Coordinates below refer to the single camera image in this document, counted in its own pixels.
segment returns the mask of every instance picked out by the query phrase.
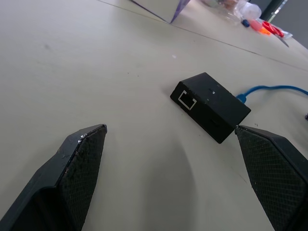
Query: blue ethernet cable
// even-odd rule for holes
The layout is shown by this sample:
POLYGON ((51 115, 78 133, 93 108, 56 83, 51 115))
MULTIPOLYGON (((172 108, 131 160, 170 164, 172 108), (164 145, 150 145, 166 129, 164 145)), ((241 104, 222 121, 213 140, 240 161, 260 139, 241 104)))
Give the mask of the blue ethernet cable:
POLYGON ((260 85, 260 86, 256 86, 256 87, 253 87, 253 88, 249 89, 245 93, 239 94, 238 96, 236 96, 236 98, 238 100, 240 100, 242 103, 245 103, 246 100, 247 100, 247 95, 249 95, 250 93, 252 93, 252 92, 254 92, 256 90, 279 90, 279 89, 297 90, 297 91, 300 91, 301 93, 304 93, 304 94, 308 95, 308 91, 303 90, 303 89, 298 88, 298 87, 294 87, 294 86, 278 85, 278 86, 269 87, 269 86, 262 86, 262 85, 260 85))

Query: white table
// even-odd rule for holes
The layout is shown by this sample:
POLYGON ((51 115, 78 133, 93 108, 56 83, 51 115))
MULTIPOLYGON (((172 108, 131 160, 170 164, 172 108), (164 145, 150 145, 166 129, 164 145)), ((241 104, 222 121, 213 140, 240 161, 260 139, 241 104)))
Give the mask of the white table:
MULTIPOLYGON (((236 136, 217 144, 169 95, 201 72, 234 94, 259 84, 308 89, 306 51, 275 40, 275 57, 254 54, 126 3, 0 4, 0 217, 67 135, 106 123, 84 231, 272 231, 236 136)), ((307 103, 258 92, 243 124, 281 134, 305 155, 307 103)))
MULTIPOLYGON (((99 0, 127 11, 163 21, 138 5, 127 0, 99 0)), ((172 23, 173 26, 225 44, 259 54, 263 57, 308 70, 308 52, 294 39, 288 39, 286 47, 274 35, 264 36, 243 26, 228 22, 216 9, 206 7, 199 0, 191 0, 172 23)))

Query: black electronic device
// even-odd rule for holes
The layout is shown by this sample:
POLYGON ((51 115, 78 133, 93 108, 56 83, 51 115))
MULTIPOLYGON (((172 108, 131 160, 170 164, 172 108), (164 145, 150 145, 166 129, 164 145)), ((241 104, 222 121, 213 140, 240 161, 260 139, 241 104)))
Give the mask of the black electronic device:
POLYGON ((19 194, 0 221, 0 231, 80 231, 106 132, 106 125, 96 125, 69 135, 19 194))
POLYGON ((248 176, 275 231, 308 230, 308 161, 285 138, 235 129, 248 176))
POLYGON ((170 97, 218 143, 251 111, 207 73, 181 81, 170 97))

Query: orange object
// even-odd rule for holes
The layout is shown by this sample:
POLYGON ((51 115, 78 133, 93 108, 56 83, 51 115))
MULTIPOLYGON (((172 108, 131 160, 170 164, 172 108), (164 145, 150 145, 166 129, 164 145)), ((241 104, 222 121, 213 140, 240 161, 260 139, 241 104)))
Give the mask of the orange object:
POLYGON ((251 28, 253 28, 255 31, 260 32, 263 35, 270 35, 270 32, 257 20, 248 20, 251 28))
POLYGON ((270 35, 270 32, 269 32, 267 29, 265 29, 264 27, 262 27, 262 28, 259 30, 259 32, 260 32, 261 34, 263 34, 263 35, 270 35))

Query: black box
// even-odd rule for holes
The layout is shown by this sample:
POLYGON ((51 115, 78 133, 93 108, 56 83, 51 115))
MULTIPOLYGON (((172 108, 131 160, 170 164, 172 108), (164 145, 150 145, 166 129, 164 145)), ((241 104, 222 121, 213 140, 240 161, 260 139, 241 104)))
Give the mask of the black box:
POLYGON ((218 143, 251 111, 207 73, 181 81, 170 97, 218 143))

